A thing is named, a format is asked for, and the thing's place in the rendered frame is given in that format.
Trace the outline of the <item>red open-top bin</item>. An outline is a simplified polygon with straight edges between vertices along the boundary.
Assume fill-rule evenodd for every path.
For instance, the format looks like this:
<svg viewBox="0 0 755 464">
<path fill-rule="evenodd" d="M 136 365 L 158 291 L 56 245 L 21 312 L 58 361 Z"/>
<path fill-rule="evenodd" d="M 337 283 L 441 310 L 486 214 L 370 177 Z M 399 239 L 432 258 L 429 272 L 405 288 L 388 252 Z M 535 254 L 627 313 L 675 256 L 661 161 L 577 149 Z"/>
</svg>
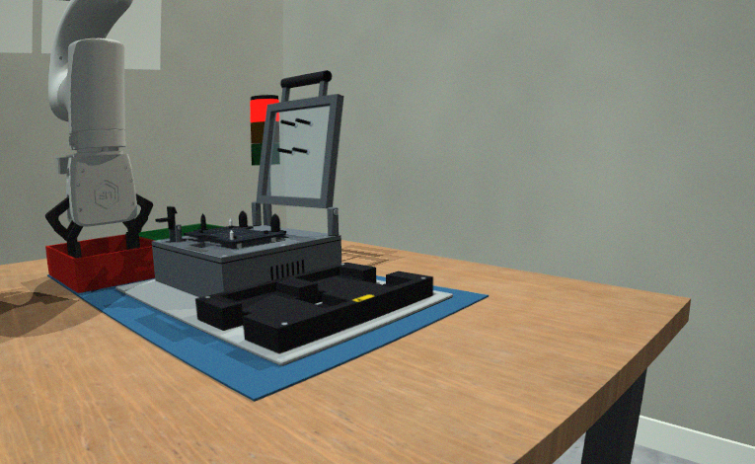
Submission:
<svg viewBox="0 0 755 464">
<path fill-rule="evenodd" d="M 155 278 L 151 241 L 139 237 L 140 248 L 132 250 L 125 234 L 77 241 L 78 259 L 68 256 L 67 243 L 45 246 L 48 273 L 77 293 Z"/>
</svg>

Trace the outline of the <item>green bin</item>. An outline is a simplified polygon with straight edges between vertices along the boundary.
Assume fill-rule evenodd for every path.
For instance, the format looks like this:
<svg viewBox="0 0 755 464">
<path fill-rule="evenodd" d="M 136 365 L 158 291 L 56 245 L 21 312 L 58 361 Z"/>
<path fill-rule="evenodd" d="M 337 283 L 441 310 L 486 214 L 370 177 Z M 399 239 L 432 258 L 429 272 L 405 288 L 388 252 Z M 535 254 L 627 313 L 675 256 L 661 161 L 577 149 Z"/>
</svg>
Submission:
<svg viewBox="0 0 755 464">
<path fill-rule="evenodd" d="M 207 229 L 219 228 L 219 227 L 224 227 L 224 226 L 206 224 Z M 193 230 L 197 230 L 197 229 L 201 229 L 200 223 L 182 226 L 182 237 L 184 236 L 184 233 L 193 232 Z M 169 239 L 169 228 L 140 232 L 139 237 L 148 238 L 152 240 Z"/>
</svg>

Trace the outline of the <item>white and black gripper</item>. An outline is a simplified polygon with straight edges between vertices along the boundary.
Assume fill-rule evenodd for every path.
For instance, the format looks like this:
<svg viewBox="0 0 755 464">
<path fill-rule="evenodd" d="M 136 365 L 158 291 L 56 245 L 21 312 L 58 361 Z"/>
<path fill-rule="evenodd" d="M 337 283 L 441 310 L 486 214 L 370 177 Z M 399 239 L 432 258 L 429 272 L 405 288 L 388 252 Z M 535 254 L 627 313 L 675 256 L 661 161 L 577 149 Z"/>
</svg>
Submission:
<svg viewBox="0 0 755 464">
<path fill-rule="evenodd" d="M 138 215 L 137 204 L 141 207 Z M 66 199 L 45 218 L 67 241 L 68 256 L 82 258 L 77 237 L 83 226 L 122 222 L 128 231 L 125 233 L 126 250 L 140 248 L 139 233 L 152 207 L 153 202 L 135 193 L 128 154 L 123 151 L 76 153 L 68 160 Z M 67 229 L 58 220 L 64 211 L 70 222 Z"/>
</svg>

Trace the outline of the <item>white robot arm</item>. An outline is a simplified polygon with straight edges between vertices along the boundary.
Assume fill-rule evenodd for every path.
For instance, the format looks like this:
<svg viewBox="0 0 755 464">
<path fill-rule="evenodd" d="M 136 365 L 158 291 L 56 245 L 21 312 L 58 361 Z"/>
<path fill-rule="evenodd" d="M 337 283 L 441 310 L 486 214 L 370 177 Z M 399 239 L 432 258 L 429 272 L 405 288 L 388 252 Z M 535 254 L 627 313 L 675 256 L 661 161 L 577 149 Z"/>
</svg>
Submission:
<svg viewBox="0 0 755 464">
<path fill-rule="evenodd" d="M 70 0 L 58 24 L 48 100 L 77 153 L 125 147 L 124 45 L 106 37 L 132 1 Z"/>
</svg>

